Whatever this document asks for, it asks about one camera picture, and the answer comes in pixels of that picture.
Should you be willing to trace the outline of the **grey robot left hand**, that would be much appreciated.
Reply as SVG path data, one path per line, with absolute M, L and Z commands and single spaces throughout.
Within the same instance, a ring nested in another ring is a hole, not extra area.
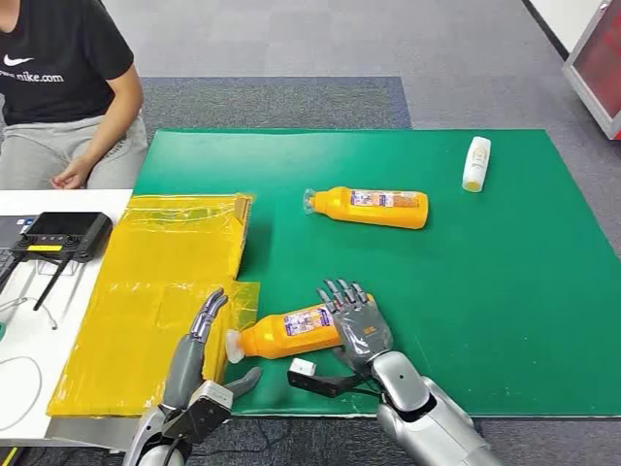
M 202 369 L 204 349 L 211 325 L 220 308 L 228 302 L 222 287 L 212 292 L 197 313 L 189 331 L 176 347 L 164 384 L 158 408 L 169 414 L 184 411 L 199 401 L 214 402 L 230 410 L 233 402 L 254 388 L 263 374 L 259 367 L 252 368 L 246 375 L 225 386 L 214 381 L 204 381 Z

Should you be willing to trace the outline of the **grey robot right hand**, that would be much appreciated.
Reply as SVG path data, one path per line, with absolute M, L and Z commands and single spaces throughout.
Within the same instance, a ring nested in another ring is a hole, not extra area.
M 377 357 L 393 349 L 393 337 L 372 296 L 356 282 L 326 280 L 316 289 L 340 338 L 339 356 L 352 370 L 368 375 Z

